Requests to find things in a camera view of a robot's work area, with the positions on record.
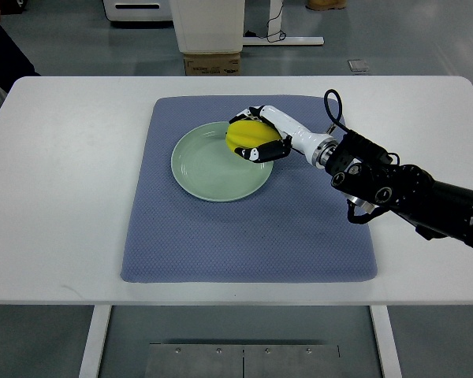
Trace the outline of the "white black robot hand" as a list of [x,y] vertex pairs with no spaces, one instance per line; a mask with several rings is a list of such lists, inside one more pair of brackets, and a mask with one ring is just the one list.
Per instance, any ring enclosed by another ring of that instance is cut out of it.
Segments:
[[282,137],[252,149],[236,148],[233,152],[253,163],[276,161],[295,150],[306,158],[308,164],[322,169],[338,145],[333,136],[313,133],[299,121],[273,106],[249,107],[232,118],[229,124],[238,120],[266,123],[275,128]]

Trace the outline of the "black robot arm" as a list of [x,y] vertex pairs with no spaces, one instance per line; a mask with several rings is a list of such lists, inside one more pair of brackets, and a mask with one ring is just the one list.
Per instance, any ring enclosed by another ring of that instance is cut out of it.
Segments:
[[473,248],[473,190],[436,181],[417,165],[347,129],[326,160],[335,189],[391,211],[424,239],[451,237]]

